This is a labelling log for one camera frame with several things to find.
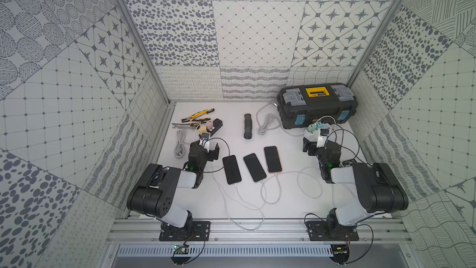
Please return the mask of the pink case phone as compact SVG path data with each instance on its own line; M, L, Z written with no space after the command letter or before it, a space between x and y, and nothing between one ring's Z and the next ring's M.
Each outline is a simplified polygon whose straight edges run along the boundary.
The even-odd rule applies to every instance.
M276 146L267 146L264 148L267 169L269 173L282 172L282 166L278 149Z

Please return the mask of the white charging cable pink phone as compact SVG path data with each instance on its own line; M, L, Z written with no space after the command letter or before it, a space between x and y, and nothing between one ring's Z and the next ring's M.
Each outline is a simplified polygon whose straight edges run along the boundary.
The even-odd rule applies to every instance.
M308 199L318 200L323 196L324 189L319 178L313 173L316 169L317 167L315 166L306 166L297 171L275 173L276 182L281 186L280 177L285 177L286 179L293 178L298 191L303 196Z

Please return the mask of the grey-green case phone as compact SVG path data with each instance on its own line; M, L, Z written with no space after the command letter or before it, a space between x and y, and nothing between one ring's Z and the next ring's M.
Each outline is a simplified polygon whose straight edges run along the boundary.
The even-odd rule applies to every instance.
M244 162L254 182L260 182L266 178L266 173L255 153L244 156Z

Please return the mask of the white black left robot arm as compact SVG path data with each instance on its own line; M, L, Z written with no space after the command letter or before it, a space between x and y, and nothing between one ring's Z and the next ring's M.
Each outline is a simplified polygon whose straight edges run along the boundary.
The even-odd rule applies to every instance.
M126 207L159 220L167 232L188 238L193 233L193 216L174 203L176 190L198 188L207 162L217 160L218 156L218 145L211 150L208 141L199 140L190 145L188 161L182 169L148 165L129 193Z

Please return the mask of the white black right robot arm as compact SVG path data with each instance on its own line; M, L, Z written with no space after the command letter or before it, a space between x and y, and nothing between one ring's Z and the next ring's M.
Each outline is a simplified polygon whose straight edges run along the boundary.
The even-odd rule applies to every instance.
M321 177L327 184L353 184L357 190L356 197L328 213L326 232L334 238L375 214L405 210L409 204L408 195L388 164L353 162L344 166L340 164L341 149L334 141L318 144L303 139L302 150L317 157Z

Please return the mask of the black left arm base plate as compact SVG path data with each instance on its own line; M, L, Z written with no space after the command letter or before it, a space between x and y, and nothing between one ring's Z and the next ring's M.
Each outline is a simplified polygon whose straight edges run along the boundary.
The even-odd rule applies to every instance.
M161 242L208 241L210 227L210 221L192 220L187 222L183 228L161 223L159 240Z

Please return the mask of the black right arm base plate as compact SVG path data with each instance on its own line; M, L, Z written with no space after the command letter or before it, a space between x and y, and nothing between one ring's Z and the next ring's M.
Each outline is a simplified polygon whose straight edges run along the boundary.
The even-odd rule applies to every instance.
M310 241L359 241L355 227L345 227L339 224L330 227L326 222L311 220L305 223Z

